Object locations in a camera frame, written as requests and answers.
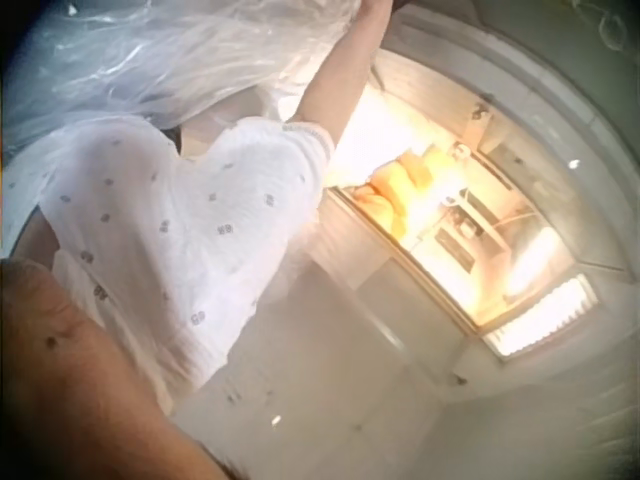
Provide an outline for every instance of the ceiling light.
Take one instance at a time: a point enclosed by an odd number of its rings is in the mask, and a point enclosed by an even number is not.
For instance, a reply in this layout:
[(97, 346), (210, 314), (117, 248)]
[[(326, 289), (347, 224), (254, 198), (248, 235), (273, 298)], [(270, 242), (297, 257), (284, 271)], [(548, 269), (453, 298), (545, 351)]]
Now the ceiling light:
[(527, 249), (518, 257), (509, 274), (507, 295), (522, 293), (535, 278), (542, 273), (558, 245), (558, 234), (550, 227), (544, 227)]
[(568, 280), (533, 307), (484, 337), (500, 355), (527, 348), (586, 313), (597, 303), (583, 275)]

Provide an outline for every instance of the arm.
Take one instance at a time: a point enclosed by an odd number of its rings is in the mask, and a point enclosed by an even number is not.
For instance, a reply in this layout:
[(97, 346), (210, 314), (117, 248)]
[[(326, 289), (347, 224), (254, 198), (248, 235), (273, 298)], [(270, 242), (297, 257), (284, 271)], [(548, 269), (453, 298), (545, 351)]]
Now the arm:
[(371, 60), (391, 16), (391, 0), (363, 0), (344, 37), (333, 47), (291, 121), (316, 123), (337, 145), (364, 90)]
[(44, 268), (2, 263), (3, 410), (65, 478), (227, 477)]

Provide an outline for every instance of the raised arm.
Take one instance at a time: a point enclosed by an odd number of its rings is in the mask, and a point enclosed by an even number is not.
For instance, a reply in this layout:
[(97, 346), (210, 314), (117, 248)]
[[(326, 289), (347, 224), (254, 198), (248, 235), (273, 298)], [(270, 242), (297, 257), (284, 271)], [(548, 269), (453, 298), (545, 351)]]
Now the raised arm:
[(367, 83), (371, 61), (391, 16), (392, 0), (362, 0), (344, 37), (316, 73), (291, 121), (312, 122), (338, 144)]

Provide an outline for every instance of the patterned white fabric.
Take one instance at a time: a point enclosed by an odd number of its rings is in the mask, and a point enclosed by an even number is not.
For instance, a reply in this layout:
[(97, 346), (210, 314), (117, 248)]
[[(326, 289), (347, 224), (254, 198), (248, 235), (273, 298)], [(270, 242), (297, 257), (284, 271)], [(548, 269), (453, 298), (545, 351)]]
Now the patterned white fabric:
[(195, 159), (136, 118), (76, 125), (65, 144), (39, 202), (61, 246), (54, 275), (169, 412), (225, 364), (317, 206), (333, 144), (262, 118)]

